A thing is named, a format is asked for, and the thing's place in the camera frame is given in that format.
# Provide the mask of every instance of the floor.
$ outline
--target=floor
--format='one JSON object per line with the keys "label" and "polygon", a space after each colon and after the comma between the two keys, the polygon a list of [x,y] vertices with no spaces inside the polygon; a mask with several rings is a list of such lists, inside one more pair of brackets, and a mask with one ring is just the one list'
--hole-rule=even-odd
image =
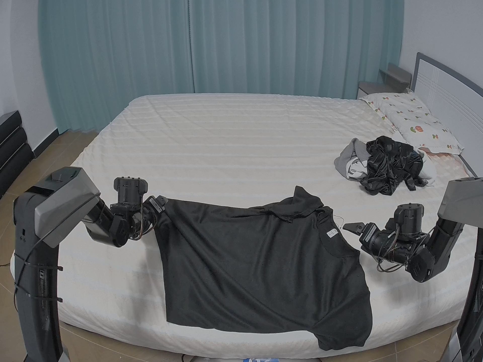
{"label": "floor", "polygon": [[[40,156],[33,160],[0,199],[0,264],[10,261],[14,250],[15,227],[12,202],[40,178],[63,166],[69,166],[94,139],[96,133],[66,132],[59,136]],[[22,362],[25,357],[22,334],[13,305],[14,281],[9,267],[0,267],[0,359]],[[436,362],[456,323],[448,323],[407,339],[373,350],[323,358],[324,362]],[[94,334],[66,323],[60,333],[71,362],[181,362],[181,354],[138,347]]]}

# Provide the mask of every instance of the pillow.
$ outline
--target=pillow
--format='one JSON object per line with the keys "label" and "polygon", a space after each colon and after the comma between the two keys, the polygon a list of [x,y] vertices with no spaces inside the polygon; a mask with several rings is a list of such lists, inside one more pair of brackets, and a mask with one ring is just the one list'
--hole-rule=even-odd
{"label": "pillow", "polygon": [[408,144],[431,153],[461,154],[463,146],[450,129],[431,115],[427,106],[414,94],[376,93],[361,98]]}

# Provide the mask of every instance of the black furniture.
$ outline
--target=black furniture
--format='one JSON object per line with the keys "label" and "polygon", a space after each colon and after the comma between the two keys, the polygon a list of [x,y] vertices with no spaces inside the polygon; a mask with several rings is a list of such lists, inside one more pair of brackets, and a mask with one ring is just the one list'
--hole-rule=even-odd
{"label": "black furniture", "polygon": [[402,93],[411,83],[411,73],[393,63],[386,70],[379,69],[383,83],[360,81],[357,98],[373,93]]}
{"label": "black furniture", "polygon": [[20,113],[9,112],[0,117],[0,197],[33,159],[22,128]]}

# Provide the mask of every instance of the wall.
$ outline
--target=wall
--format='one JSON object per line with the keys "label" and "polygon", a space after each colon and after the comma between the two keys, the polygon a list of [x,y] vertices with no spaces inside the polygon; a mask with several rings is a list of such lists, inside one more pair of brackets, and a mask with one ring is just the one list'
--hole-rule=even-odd
{"label": "wall", "polygon": [[11,6],[12,0],[0,0],[0,115],[17,110],[17,93],[10,55]]}
{"label": "wall", "polygon": [[422,52],[483,87],[483,0],[404,0],[399,65]]}
{"label": "wall", "polygon": [[17,107],[32,149],[56,128],[39,51],[39,0],[12,0],[10,52]]}

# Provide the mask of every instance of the curtain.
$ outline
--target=curtain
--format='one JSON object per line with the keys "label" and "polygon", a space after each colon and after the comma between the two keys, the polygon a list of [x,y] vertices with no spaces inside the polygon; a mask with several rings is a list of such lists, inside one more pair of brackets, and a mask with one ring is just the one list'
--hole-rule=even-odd
{"label": "curtain", "polygon": [[192,93],[187,0],[39,0],[59,132],[103,129],[134,98]]}
{"label": "curtain", "polygon": [[398,63],[404,0],[39,0],[59,132],[100,130],[136,97],[355,98]]}
{"label": "curtain", "polygon": [[404,0],[189,0],[196,92],[355,98],[398,64]]}

